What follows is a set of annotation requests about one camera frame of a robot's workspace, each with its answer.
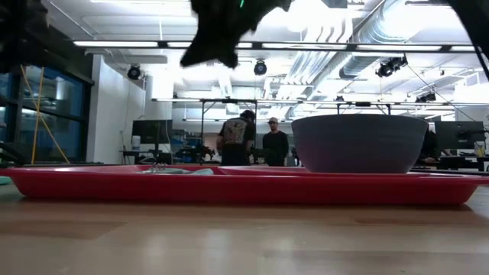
red tray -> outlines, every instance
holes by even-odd
[[[301,205],[456,205],[466,202],[482,176],[337,175],[213,176],[143,174],[149,166],[48,167],[0,170],[27,197],[141,202],[301,204]]]
[[[225,175],[232,176],[399,176],[400,174],[312,173],[303,167],[219,167]],[[429,176],[429,173],[408,173],[403,176]]]

cap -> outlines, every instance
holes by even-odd
[[[278,124],[278,119],[277,118],[270,118],[270,120],[268,121],[268,124],[270,123],[277,123]]]
[[[254,121],[254,118],[255,118],[254,112],[253,111],[250,111],[250,110],[246,110],[246,111],[242,112],[240,116],[242,118],[249,118],[252,121]]]

spotlight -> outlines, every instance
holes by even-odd
[[[140,64],[131,64],[131,68],[128,71],[128,78],[132,80],[140,80],[144,77],[144,73],[141,70]]]
[[[265,73],[267,73],[267,65],[265,65],[265,61],[257,61],[257,64],[254,65],[255,76],[263,76]]]
[[[426,101],[427,102],[434,102],[434,101],[436,101],[436,95],[435,95],[435,93],[434,92],[431,92],[428,95],[426,95]]]
[[[375,72],[375,74],[379,77],[389,77],[407,64],[408,62],[406,55],[404,55],[404,57],[393,57],[387,62],[382,62],[381,67],[377,70],[377,72]]]
[[[434,92],[431,92],[427,95],[422,95],[418,97],[415,103],[427,103],[427,102],[435,102],[435,101],[436,101],[436,95]]]

computer monitor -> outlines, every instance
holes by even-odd
[[[474,149],[486,140],[482,121],[435,121],[435,131],[440,149]]]
[[[141,137],[141,144],[169,144],[171,120],[133,121],[132,135]]]

window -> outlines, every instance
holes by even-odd
[[[0,106],[0,141],[5,140],[5,128],[7,127],[5,123],[5,113],[7,111],[7,107]]]
[[[41,68],[25,68],[34,102],[37,104]],[[46,68],[40,97],[40,115],[70,162],[85,161],[88,132],[88,86]],[[31,160],[37,109],[32,95],[19,73],[0,75],[0,141],[21,152]],[[51,139],[41,120],[37,128],[36,162],[64,162],[62,154]]]
[[[56,142],[60,145],[63,153],[71,160],[78,160],[82,157],[80,142],[81,124],[78,121],[47,115],[41,113]],[[22,153],[29,159],[32,154],[34,144],[34,132],[36,128],[36,111],[22,109],[20,141],[18,148],[25,148]],[[44,124],[39,120],[37,129],[36,160],[38,161],[63,161],[63,156],[58,151],[57,146],[51,139]]]
[[[10,95],[10,74],[0,74],[0,95]]]
[[[29,66],[26,69],[29,85],[37,102],[39,96],[41,68]],[[83,84],[60,73],[45,69],[40,107],[69,115],[81,115],[83,106]],[[34,107],[27,86],[24,87],[24,105]]]

